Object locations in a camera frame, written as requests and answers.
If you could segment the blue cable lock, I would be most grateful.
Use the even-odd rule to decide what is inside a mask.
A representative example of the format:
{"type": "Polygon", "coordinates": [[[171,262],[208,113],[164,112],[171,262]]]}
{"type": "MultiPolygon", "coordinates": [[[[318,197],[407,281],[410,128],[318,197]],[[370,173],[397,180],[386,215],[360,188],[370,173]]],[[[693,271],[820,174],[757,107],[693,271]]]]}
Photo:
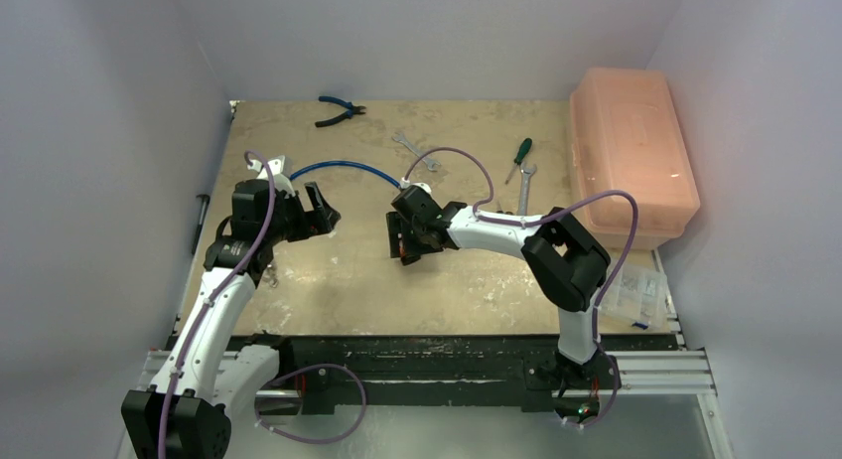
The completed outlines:
{"type": "Polygon", "coordinates": [[[311,164],[309,166],[303,167],[302,169],[299,169],[298,171],[292,173],[289,176],[289,180],[294,181],[297,178],[299,178],[299,177],[301,177],[305,174],[311,173],[313,171],[326,169],[326,168],[332,168],[332,167],[343,167],[343,168],[358,169],[358,170],[373,174],[374,176],[377,176],[378,178],[386,181],[387,183],[389,183],[391,186],[393,186],[396,189],[400,188],[400,183],[396,179],[391,177],[390,175],[386,174],[385,172],[383,172],[381,170],[378,170],[374,167],[371,167],[369,165],[363,164],[363,163],[354,162],[354,161],[346,161],[346,160],[323,161],[323,162],[311,164]]]}

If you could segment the silver key bunch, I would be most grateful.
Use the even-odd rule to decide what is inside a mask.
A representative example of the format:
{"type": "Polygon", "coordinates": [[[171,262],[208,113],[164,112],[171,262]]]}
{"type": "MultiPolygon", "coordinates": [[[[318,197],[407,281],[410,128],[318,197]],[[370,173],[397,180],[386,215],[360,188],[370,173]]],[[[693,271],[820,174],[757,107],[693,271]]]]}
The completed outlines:
{"type": "Polygon", "coordinates": [[[269,288],[276,288],[279,284],[277,267],[274,264],[269,263],[261,276],[261,280],[269,288]]]}

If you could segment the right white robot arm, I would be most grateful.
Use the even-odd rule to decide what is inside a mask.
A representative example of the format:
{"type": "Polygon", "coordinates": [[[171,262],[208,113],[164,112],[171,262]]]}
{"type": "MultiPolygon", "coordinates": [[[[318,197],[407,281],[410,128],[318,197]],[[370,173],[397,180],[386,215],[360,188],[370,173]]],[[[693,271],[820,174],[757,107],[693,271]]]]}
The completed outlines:
{"type": "Polygon", "coordinates": [[[386,215],[390,255],[404,265],[445,250],[483,250],[522,260],[544,297],[558,310],[557,372],[580,386],[597,370],[595,305],[607,285],[608,252],[567,210],[545,216],[486,212],[462,202],[439,205],[427,189],[411,185],[386,215]]]}

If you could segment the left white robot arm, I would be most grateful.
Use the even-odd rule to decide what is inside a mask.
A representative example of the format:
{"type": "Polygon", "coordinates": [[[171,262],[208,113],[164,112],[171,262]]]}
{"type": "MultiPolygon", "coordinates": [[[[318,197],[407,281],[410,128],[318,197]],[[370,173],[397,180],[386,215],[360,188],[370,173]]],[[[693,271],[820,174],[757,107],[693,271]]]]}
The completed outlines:
{"type": "Polygon", "coordinates": [[[274,347],[251,346],[232,367],[221,363],[234,327],[281,241],[331,232],[340,220],[318,185],[308,182],[305,210],[286,178],[236,184],[231,213],[206,251],[194,309],[164,365],[143,390],[127,392],[121,414],[139,458],[221,458],[232,422],[261,382],[282,388],[296,362],[274,347]]]}

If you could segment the small silver wrench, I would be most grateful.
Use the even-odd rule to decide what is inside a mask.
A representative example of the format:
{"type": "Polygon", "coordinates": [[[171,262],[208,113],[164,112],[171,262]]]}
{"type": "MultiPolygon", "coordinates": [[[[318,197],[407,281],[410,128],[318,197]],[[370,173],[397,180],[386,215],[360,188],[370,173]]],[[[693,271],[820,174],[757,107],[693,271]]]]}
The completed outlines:
{"type": "Polygon", "coordinates": [[[441,167],[441,163],[440,163],[440,162],[438,162],[437,160],[432,159],[432,158],[430,158],[430,157],[428,157],[428,156],[424,156],[424,157],[422,157],[423,151],[422,151],[420,148],[418,148],[417,146],[415,146],[413,143],[411,143],[411,142],[410,142],[410,141],[409,141],[409,140],[405,137],[405,135],[404,135],[402,132],[396,132],[396,133],[392,136],[392,140],[393,140],[393,141],[395,141],[395,142],[397,142],[397,143],[399,143],[399,144],[401,144],[401,145],[403,145],[403,146],[404,146],[404,147],[406,147],[406,148],[407,148],[410,152],[412,152],[414,155],[416,155],[416,156],[420,157],[420,158],[421,158],[421,161],[425,164],[426,168],[427,168],[430,172],[437,172],[437,171],[438,171],[438,169],[441,167]]]}

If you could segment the large silver wrench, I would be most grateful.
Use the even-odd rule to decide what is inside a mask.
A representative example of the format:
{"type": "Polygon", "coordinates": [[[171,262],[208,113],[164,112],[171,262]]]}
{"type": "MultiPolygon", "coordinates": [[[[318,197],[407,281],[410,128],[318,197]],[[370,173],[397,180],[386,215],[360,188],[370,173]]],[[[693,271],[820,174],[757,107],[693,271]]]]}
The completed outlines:
{"type": "Polygon", "coordinates": [[[536,172],[537,172],[537,166],[532,166],[532,167],[523,166],[520,169],[521,183],[520,183],[518,210],[517,210],[517,214],[519,216],[526,216],[527,215],[528,201],[529,201],[529,191],[530,191],[530,181],[531,181],[532,176],[536,172]]]}

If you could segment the clear plastic bags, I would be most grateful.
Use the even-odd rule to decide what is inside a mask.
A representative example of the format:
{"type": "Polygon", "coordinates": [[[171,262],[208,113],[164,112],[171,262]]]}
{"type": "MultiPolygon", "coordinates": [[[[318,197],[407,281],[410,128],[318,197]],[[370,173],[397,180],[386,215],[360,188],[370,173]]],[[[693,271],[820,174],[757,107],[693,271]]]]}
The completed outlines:
{"type": "Polygon", "coordinates": [[[601,313],[643,330],[661,328],[666,319],[666,275],[625,263],[600,305],[601,313]]]}

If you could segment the orange plastic toolbox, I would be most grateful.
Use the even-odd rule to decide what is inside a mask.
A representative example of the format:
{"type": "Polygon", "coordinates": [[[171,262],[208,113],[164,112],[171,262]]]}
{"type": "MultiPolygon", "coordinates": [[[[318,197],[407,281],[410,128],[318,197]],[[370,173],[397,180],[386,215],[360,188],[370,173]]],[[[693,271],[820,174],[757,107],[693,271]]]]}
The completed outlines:
{"type": "Polygon", "coordinates": [[[623,190],[638,209],[633,248],[683,235],[700,198],[666,77],[590,68],[570,96],[570,180],[575,200],[623,190]]]}

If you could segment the black handled tool at edge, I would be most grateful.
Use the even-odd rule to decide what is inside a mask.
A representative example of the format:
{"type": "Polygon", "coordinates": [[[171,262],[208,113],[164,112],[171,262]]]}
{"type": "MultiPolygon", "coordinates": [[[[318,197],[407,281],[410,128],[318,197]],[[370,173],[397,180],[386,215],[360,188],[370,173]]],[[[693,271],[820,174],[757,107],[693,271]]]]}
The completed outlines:
{"type": "Polygon", "coordinates": [[[195,255],[198,249],[198,245],[201,239],[202,231],[204,228],[205,220],[207,217],[208,208],[210,205],[211,197],[208,194],[200,194],[197,195],[197,199],[200,201],[200,210],[196,222],[196,226],[194,229],[193,238],[191,241],[191,255],[195,255]]]}

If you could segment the green handled screwdriver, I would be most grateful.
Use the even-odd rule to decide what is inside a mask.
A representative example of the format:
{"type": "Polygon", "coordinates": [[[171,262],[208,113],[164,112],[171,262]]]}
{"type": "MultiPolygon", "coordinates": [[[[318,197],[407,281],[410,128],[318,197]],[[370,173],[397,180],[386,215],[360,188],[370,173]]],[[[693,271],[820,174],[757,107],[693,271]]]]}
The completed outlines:
{"type": "Polygon", "coordinates": [[[519,144],[519,146],[517,148],[517,152],[515,154],[515,157],[513,158],[513,161],[512,161],[512,167],[509,170],[509,172],[508,172],[508,174],[507,174],[507,176],[504,180],[504,182],[506,184],[508,184],[510,182],[510,180],[513,177],[515,171],[520,168],[524,158],[527,156],[527,154],[531,150],[531,147],[532,147],[532,139],[531,138],[524,138],[523,141],[519,144]]]}

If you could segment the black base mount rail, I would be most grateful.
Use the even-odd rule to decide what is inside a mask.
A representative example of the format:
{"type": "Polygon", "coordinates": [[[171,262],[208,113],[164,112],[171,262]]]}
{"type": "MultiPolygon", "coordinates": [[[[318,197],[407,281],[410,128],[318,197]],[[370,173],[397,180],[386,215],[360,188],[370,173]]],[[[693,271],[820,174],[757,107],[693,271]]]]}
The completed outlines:
{"type": "Polygon", "coordinates": [[[293,336],[232,338],[222,367],[243,350],[276,348],[277,374],[258,386],[271,412],[331,414],[341,405],[517,407],[591,418],[624,395],[715,390],[706,355],[666,335],[612,335],[588,366],[564,365],[550,335],[293,336]]]}

